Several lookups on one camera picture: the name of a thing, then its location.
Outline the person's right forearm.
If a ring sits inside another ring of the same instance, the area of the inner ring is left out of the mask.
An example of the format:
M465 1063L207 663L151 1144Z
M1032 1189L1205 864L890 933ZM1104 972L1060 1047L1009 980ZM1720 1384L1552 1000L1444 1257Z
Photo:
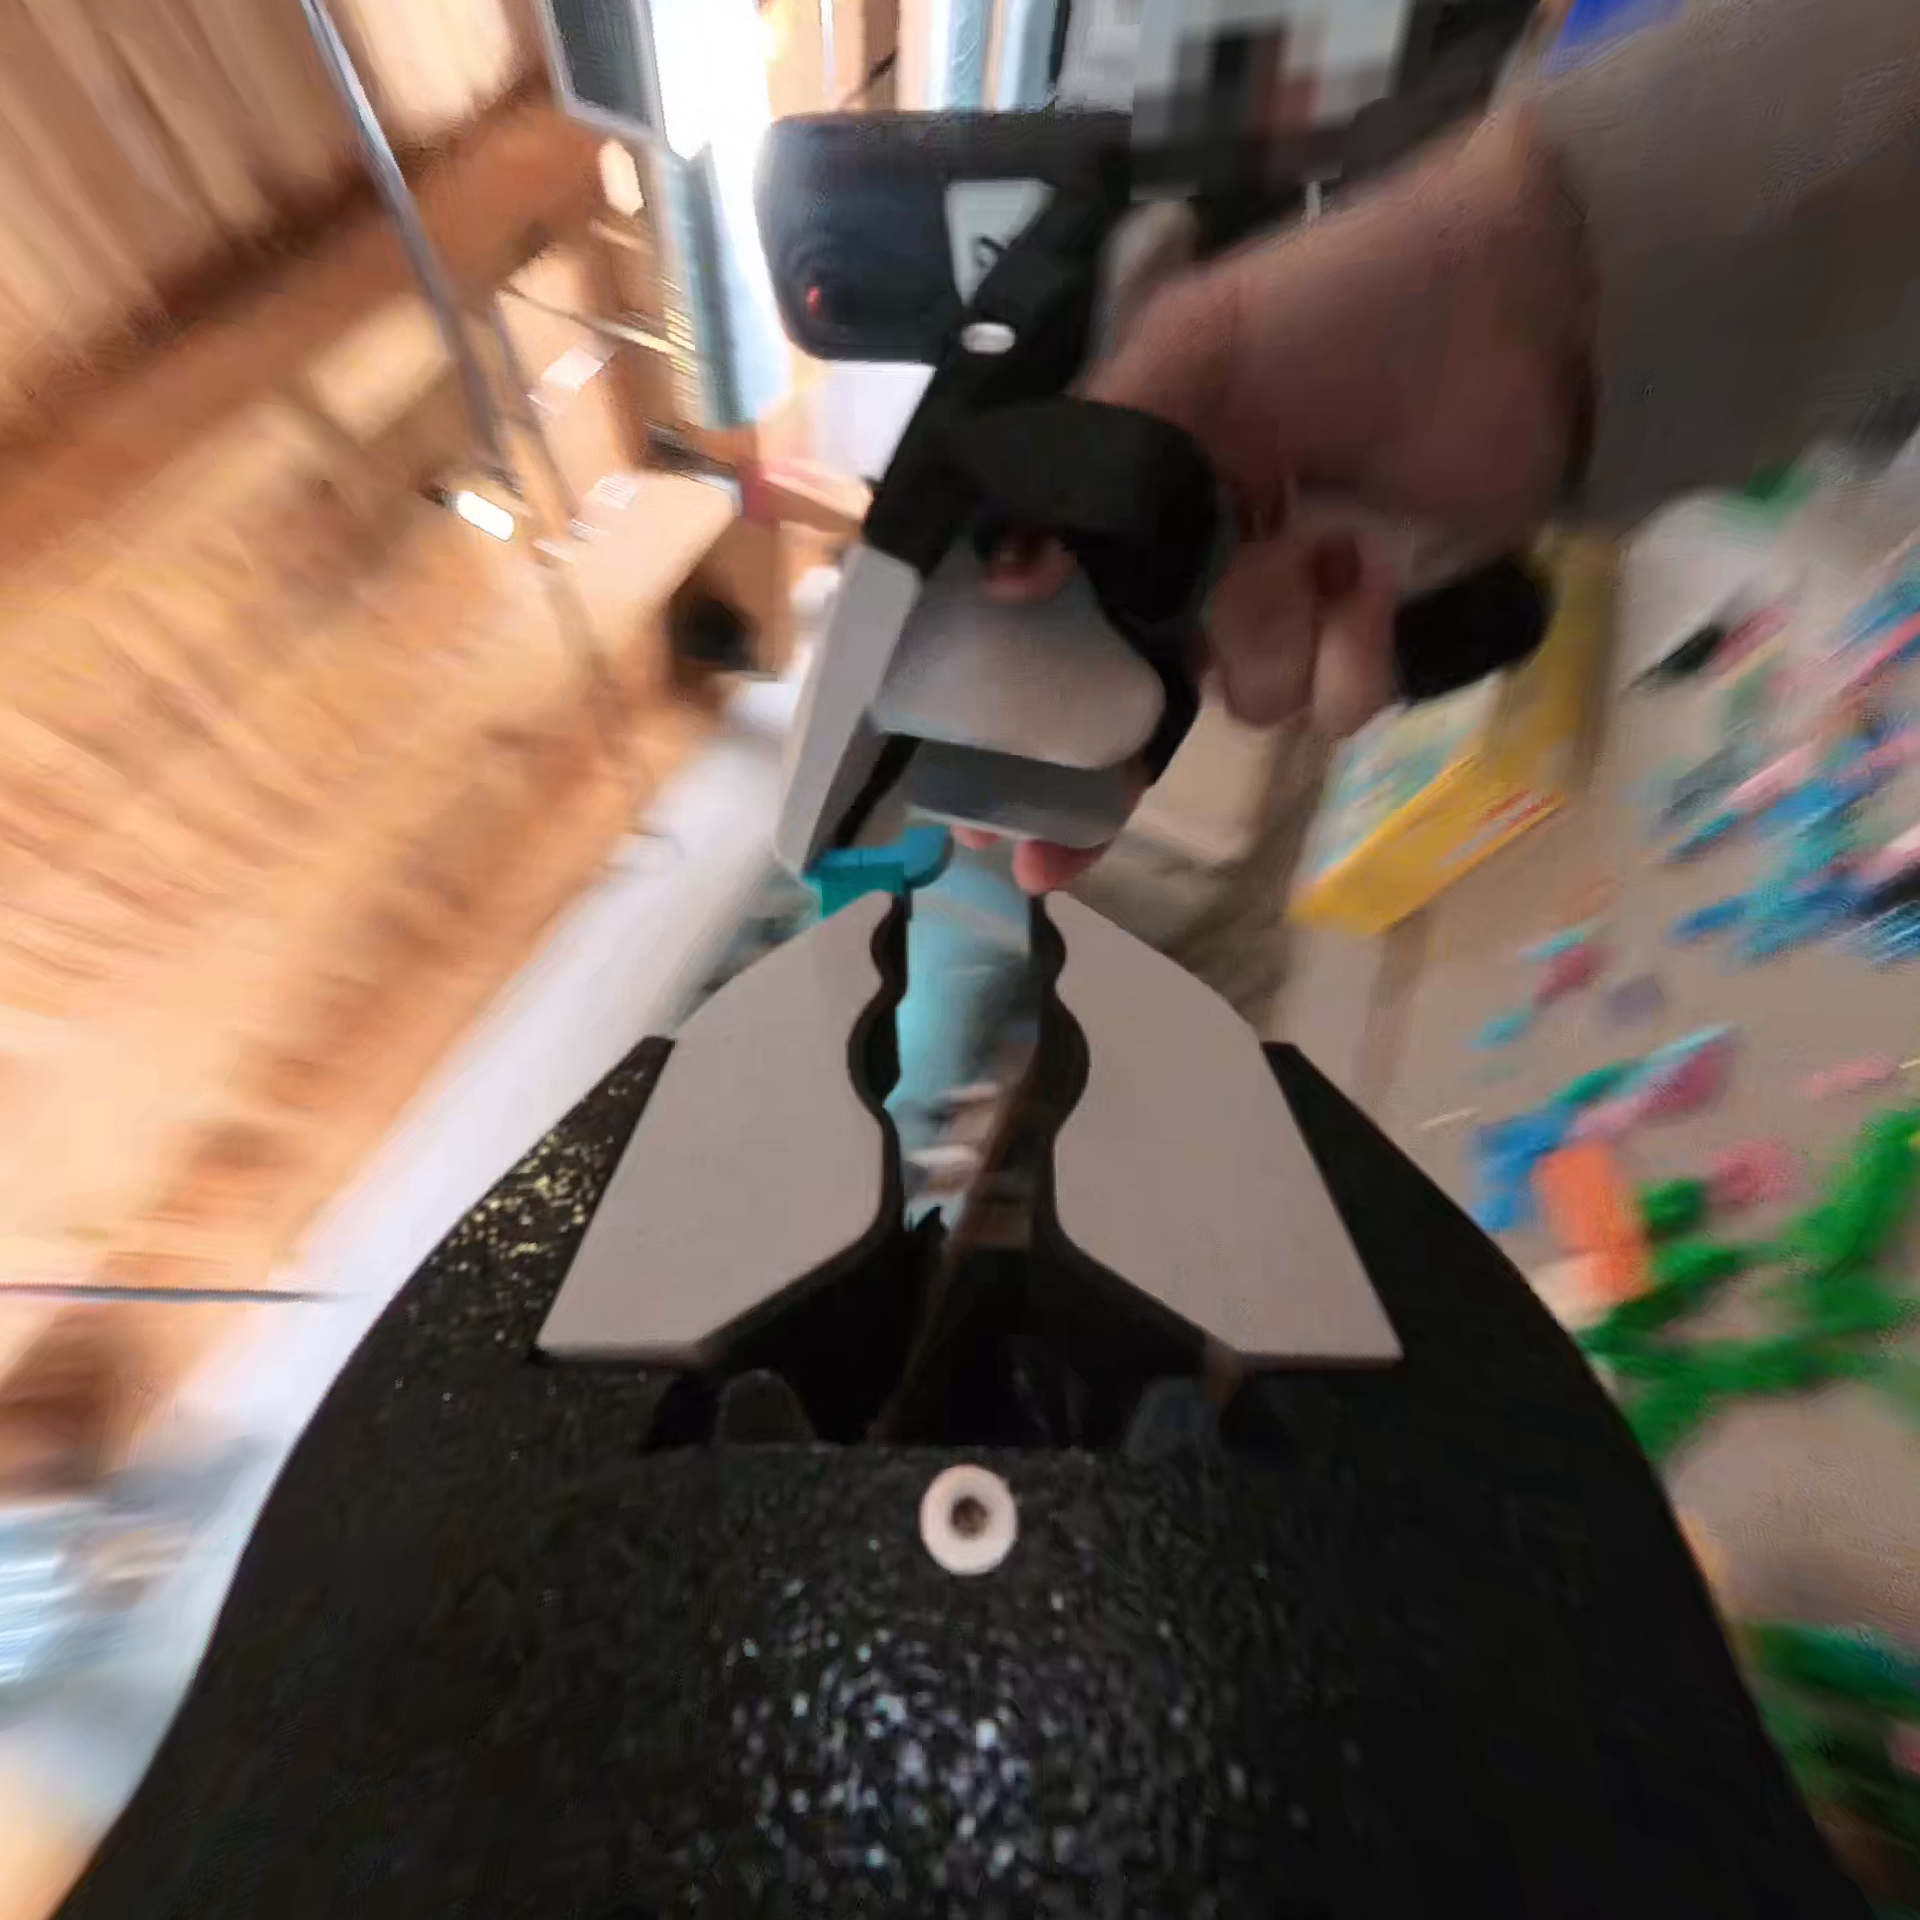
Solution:
M1918 7L1685 5L1515 91L1579 216L1567 503L1630 524L1918 407Z

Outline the white desk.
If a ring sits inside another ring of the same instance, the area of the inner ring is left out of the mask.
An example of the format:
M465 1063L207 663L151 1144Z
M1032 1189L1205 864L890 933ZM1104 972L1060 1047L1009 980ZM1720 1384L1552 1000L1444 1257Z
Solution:
M1227 1436L984 1457L1008 1557L952 1575L927 1451L643 1453L659 1384L525 1357L649 1091L616 1068L448 1236L280 1474L135 1806L73 1900L130 1917L1869 1917L1763 1738L1728 1615L1915 1650L1915 1408L1861 1374L1706 1413L1660 1494L1572 1339L1479 1247L1474 1129L1646 1041L1474 1035L1610 860L1662 1020L1738 1030L1649 1167L1836 1167L1915 1047L1915 965L1657 958L1685 871L1628 791L1690 697L1631 692L1574 819L1372 949L1302 949L1281 1061L1403 1339L1283 1372Z

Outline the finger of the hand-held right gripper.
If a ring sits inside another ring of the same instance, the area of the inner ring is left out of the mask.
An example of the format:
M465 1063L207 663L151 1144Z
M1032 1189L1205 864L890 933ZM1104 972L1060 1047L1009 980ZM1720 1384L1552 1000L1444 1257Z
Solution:
M773 855L789 876L829 852L879 767L874 719L922 575L867 542L848 552L784 745Z

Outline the teal building block piece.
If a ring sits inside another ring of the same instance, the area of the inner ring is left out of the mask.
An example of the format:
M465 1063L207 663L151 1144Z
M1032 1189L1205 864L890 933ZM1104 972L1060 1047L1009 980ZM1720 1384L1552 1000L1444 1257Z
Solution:
M856 901L913 901L948 874L952 849L948 829L919 822L884 844L832 849L800 878L822 919L832 919Z

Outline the person's right hand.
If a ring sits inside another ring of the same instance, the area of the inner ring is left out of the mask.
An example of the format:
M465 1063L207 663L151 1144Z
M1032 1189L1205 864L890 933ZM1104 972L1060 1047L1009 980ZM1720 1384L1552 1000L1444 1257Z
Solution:
M1543 524L1587 410L1579 228L1529 122L1492 117L1314 222L1169 276L1084 373L1087 400L1188 434L1237 518L1201 681L1240 725L1337 740L1394 698L1396 585L1311 500L1474 559Z

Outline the cardboard box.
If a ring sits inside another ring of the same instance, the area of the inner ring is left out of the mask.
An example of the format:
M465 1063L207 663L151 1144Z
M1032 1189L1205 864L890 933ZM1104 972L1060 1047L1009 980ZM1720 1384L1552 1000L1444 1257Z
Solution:
M586 490L586 437L607 470L661 467L657 430L687 424L694 367L680 271L649 156L566 119L530 91L451 133L421 174L428 233L502 370L514 354L568 483Z
M864 483L809 461L599 477L574 530L587 622L634 685L777 679L795 650L795 582L859 530Z

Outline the yellow toy box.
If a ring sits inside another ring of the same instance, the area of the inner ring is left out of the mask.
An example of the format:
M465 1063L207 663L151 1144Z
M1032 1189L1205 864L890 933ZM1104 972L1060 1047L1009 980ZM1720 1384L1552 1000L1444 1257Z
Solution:
M1287 894L1316 933L1375 938L1577 791L1612 649L1620 545L1542 550L1552 613L1529 659L1367 723L1334 756Z

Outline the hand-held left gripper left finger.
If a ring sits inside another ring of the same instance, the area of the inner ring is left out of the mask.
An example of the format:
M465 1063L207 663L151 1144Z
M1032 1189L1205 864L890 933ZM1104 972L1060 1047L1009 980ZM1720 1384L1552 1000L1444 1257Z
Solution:
M904 1228L909 904L861 896L771 949L667 1041L540 1327L555 1363L701 1366Z

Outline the metal rack frame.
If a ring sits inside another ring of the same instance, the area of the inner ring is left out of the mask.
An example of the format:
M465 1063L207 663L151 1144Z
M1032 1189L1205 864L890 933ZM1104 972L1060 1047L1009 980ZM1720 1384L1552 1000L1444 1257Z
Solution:
M492 483L492 492L442 488L438 503L464 524L500 545L517 541L519 527L525 521L540 524L540 542L545 552L553 548L558 537L568 542L597 541L599 530L587 521L582 499L566 481L560 458L553 453L523 362L517 354L516 339L502 312L500 297L492 294L485 304L493 361L507 381L507 400L516 412L519 432L531 443L540 458L548 490L553 497L560 517L544 515L527 483L521 479L509 449L509 432L493 374L482 361L472 334L472 307L464 298L457 282L449 276L442 255L428 234L420 200L371 105L371 95L354 62L348 41L324 3L299 3L299 19L326 80L348 117L364 171L390 228L393 228L415 291L432 314L443 352L456 373L467 422L478 440L482 470Z

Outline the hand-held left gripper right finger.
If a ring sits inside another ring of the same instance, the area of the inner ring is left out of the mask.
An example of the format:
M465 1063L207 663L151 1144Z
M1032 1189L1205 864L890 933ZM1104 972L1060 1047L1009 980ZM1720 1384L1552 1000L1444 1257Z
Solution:
M1367 1368L1402 1342L1257 1030L1068 894L1036 911L1047 1100L1041 1228L1112 1316L1256 1370Z

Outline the pile of colourful building blocks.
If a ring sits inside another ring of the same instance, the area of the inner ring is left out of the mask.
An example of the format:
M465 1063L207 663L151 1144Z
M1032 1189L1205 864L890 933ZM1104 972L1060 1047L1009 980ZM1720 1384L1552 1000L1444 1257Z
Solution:
M1815 1813L1915 1883L1915 537L1685 509L1396 1115L1626 1418Z

